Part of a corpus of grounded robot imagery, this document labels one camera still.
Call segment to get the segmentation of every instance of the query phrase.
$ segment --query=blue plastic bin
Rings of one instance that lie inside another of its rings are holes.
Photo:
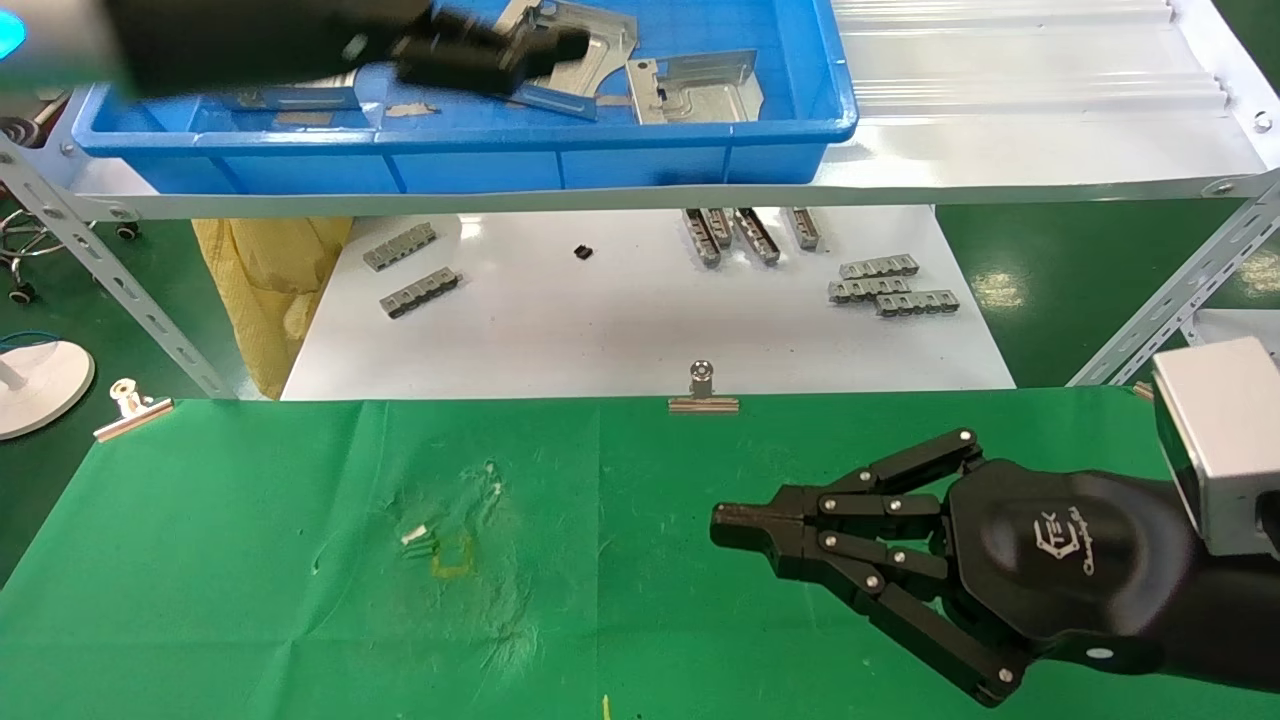
[[[507,0],[462,0],[497,19]],[[122,158],[157,191],[216,195],[461,193],[686,183],[803,183],[858,119],[829,0],[588,0],[637,18],[632,58],[756,50],[764,94],[749,123],[636,123],[628,104],[595,122],[493,97],[402,86],[360,72],[364,110],[300,117],[229,111],[212,96],[131,101],[95,86],[73,136]],[[627,97],[622,70],[598,96]],[[406,114],[415,104],[435,108]]]

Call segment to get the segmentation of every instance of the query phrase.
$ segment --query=metal shelf frame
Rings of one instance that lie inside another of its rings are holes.
[[[1212,0],[833,0],[861,119],[804,186],[495,195],[163,195],[70,137],[0,138],[0,182],[212,397],[229,386],[95,220],[1236,197],[1070,384],[1123,383],[1280,229],[1280,97]]]

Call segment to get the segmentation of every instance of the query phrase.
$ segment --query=green floor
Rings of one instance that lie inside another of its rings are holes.
[[[1272,82],[1280,82],[1280,5],[1219,0]],[[1065,383],[1183,260],[1235,209],[1231,201],[973,205],[938,218],[1009,369],[1020,386]],[[244,370],[230,327],[184,222],[152,222],[120,259],[232,383]],[[155,393],[198,389],[72,258],[32,263],[42,300],[0,301],[0,334],[54,332],[99,363],[88,397],[54,425],[0,443],[0,582],[6,579],[92,442],[115,415],[105,387],[132,377]],[[1247,263],[1213,300],[1226,307],[1280,307],[1280,245]]]

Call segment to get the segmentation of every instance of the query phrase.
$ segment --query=black robotic arm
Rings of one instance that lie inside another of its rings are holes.
[[[952,474],[942,501],[910,495]],[[1280,561],[1210,555],[1171,483],[988,461],[957,429],[717,505],[710,534],[824,585],[987,706],[1043,659],[1280,692]]]

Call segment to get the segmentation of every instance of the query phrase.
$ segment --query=metal shelf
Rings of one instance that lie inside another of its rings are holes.
[[[1260,132],[1280,100],[1211,0],[835,8],[863,117],[806,186],[173,196],[119,160],[33,161],[87,220],[1256,197],[1280,168],[1280,131]]]

